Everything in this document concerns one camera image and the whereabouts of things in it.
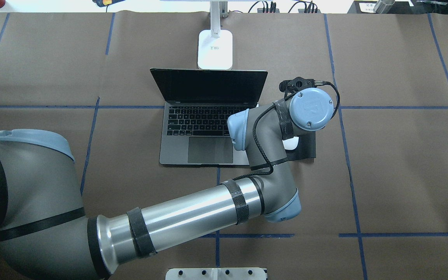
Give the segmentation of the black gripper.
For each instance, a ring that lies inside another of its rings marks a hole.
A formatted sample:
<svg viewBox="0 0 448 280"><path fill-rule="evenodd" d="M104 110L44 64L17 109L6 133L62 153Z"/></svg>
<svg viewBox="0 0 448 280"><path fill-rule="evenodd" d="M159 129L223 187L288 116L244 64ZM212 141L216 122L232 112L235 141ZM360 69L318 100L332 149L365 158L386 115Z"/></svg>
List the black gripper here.
<svg viewBox="0 0 448 280"><path fill-rule="evenodd" d="M301 90L307 88L315 88L318 86L324 86L325 81L316 81L314 79L304 79L297 77L292 80L284 80L279 84L279 91L285 94L295 94Z"/></svg>

